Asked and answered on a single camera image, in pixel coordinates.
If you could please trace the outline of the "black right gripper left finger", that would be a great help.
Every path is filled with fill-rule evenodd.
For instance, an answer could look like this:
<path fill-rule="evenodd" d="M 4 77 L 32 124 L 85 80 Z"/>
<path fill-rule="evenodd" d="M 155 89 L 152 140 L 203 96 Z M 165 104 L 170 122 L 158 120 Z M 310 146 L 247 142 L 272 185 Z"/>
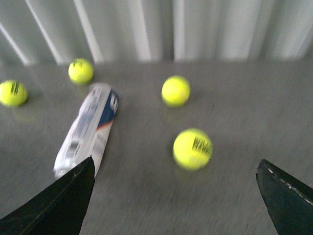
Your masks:
<path fill-rule="evenodd" d="M 92 157 L 0 220 L 2 235 L 78 235 L 95 182 Z"/>

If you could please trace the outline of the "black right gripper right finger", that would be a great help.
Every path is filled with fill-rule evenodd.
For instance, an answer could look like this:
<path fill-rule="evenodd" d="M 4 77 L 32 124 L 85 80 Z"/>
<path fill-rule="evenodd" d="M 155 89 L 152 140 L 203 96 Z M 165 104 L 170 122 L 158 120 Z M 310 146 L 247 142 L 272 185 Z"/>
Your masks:
<path fill-rule="evenodd" d="M 257 167 L 256 181 L 279 235 L 313 233 L 313 189 L 266 159 Z"/>

